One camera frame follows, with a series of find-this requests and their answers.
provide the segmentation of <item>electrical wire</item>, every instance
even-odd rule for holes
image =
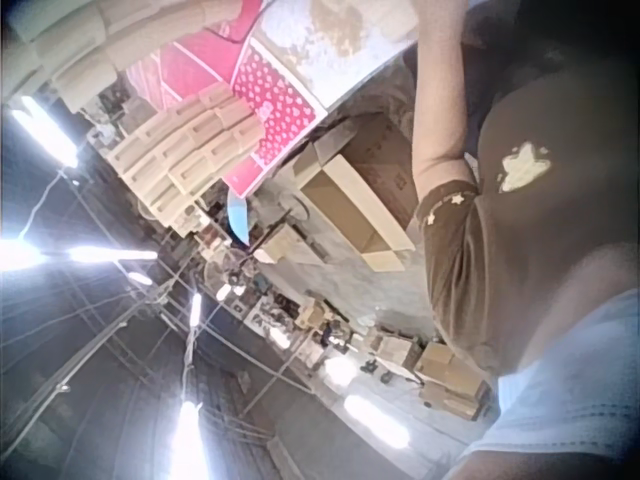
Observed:
[[[42,325],[39,325],[38,327],[34,328],[33,330],[31,330],[31,331],[29,331],[27,333],[23,333],[22,335],[18,335],[17,337],[12,338],[11,340],[7,340],[6,342],[2,343],[2,345],[0,345],[0,347],[4,348],[4,347],[6,347],[8,345],[11,345],[12,343],[17,342],[18,340],[22,340],[23,338],[29,337],[29,336],[33,335],[34,333],[38,333],[40,330],[44,330],[45,328],[48,328],[51,325],[55,325],[56,323],[59,323],[62,320],[66,320],[68,318],[75,317],[76,315],[84,312],[85,310],[89,310],[91,308],[99,307],[100,305],[104,305],[105,303],[109,303],[109,302],[112,302],[114,300],[117,300],[118,298],[123,298],[123,297],[127,297],[127,296],[130,296],[129,292],[121,293],[119,295],[116,295],[115,297],[107,298],[105,300],[102,300],[101,302],[94,303],[93,305],[88,305],[86,307],[79,308],[75,312],[68,313],[67,315],[63,315],[62,317],[58,317],[58,318],[56,318],[54,320],[50,320],[50,321],[48,321],[46,323],[43,323]]]
[[[44,189],[44,192],[42,193],[42,197],[40,197],[40,200],[38,200],[38,203],[36,203],[35,207],[33,207],[33,209],[31,210],[31,213],[29,214],[29,219],[27,220],[26,225],[24,226],[22,231],[18,234],[18,240],[22,240],[24,236],[27,234],[27,232],[29,231],[29,228],[31,227],[31,224],[33,223],[33,219],[36,217],[36,213],[38,213],[38,210],[40,210],[40,207],[42,207],[42,205],[44,204],[44,201],[47,199],[49,192],[51,191],[53,186],[56,183],[58,183],[58,180],[60,180],[63,176],[64,176],[64,173],[62,173],[62,170],[58,170],[58,174],[56,175],[56,178],[54,178],[51,181],[51,183],[47,185],[47,188]]]
[[[267,10],[269,10],[269,8],[271,8],[273,6],[274,3],[276,3],[278,0],[272,0],[270,3],[268,3],[262,10],[260,10],[258,12],[258,14],[256,15],[256,18],[253,19],[253,22],[251,22],[251,25],[249,26],[247,33],[245,33],[242,38],[231,38],[231,37],[227,37],[225,35],[222,35],[218,32],[216,32],[215,30],[213,30],[212,28],[209,27],[205,27],[205,30],[207,30],[208,32],[212,33],[213,35],[215,35],[216,37],[218,37],[220,40],[224,40],[225,42],[229,42],[232,45],[244,45],[244,42],[247,41],[247,39],[251,36],[251,34],[253,33],[254,28],[256,28],[256,25],[258,24],[258,21],[260,21],[260,19],[262,18],[262,16],[266,13]]]

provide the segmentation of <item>person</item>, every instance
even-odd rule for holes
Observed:
[[[638,99],[623,62],[510,93],[464,158],[467,0],[415,0],[416,216],[436,325],[501,415],[448,474],[610,478],[637,433]]]

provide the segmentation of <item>ceiling light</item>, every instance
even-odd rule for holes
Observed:
[[[222,287],[220,287],[220,290],[218,290],[218,293],[216,293],[216,300],[218,300],[219,302],[222,302],[225,298],[227,298],[227,295],[229,295],[230,292],[231,292],[231,285],[229,285],[228,283],[225,283]]]
[[[0,239],[0,271],[23,270],[44,261],[40,251],[22,240]]]
[[[115,262],[118,260],[155,260],[158,254],[149,250],[118,250],[102,247],[74,247],[67,250],[71,260],[81,263]]]
[[[196,293],[191,300],[191,314],[189,315],[189,326],[197,327],[200,323],[200,310],[202,308],[202,295]]]
[[[13,110],[13,116],[56,160],[66,167],[78,166],[78,149],[58,124],[31,97],[22,97],[22,103],[29,113]]]
[[[138,272],[129,272],[127,273],[127,277],[129,277],[130,280],[133,280],[134,282],[140,283],[142,285],[147,285],[147,286],[153,285],[153,280],[151,280],[146,275],[143,275]]]
[[[171,442],[170,480],[207,480],[207,460],[200,434],[198,407],[184,402]]]
[[[331,381],[341,387],[348,386],[358,375],[355,364],[344,356],[330,358],[325,362],[324,368]]]
[[[349,395],[344,401],[344,408],[387,445],[397,449],[409,445],[407,429],[368,400],[359,395]]]

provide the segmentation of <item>sleeve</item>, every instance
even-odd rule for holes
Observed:
[[[456,355],[494,375],[498,365],[485,315],[485,236],[477,198],[475,185],[451,181],[422,200],[416,217],[436,326]]]

